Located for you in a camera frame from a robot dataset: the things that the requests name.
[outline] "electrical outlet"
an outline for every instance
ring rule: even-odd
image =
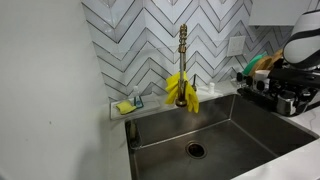
[[[227,56],[241,55],[246,36],[230,37]]]

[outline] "white cabinet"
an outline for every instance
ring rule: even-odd
[[[253,0],[249,25],[293,26],[319,0]]]

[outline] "yellow sponge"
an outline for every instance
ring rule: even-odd
[[[117,104],[116,107],[119,109],[120,114],[128,114],[133,110],[137,109],[136,106],[132,106],[129,100],[122,101],[121,103]]]

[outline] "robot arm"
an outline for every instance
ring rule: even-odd
[[[320,10],[302,14],[283,50],[285,60],[297,69],[320,64]]]

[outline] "faucet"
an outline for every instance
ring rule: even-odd
[[[182,24],[180,26],[179,35],[179,49],[180,53],[180,79],[178,80],[178,98],[176,99],[176,105],[184,107],[187,105],[185,98],[187,81],[184,80],[184,71],[186,70],[186,40],[187,40],[187,25]]]

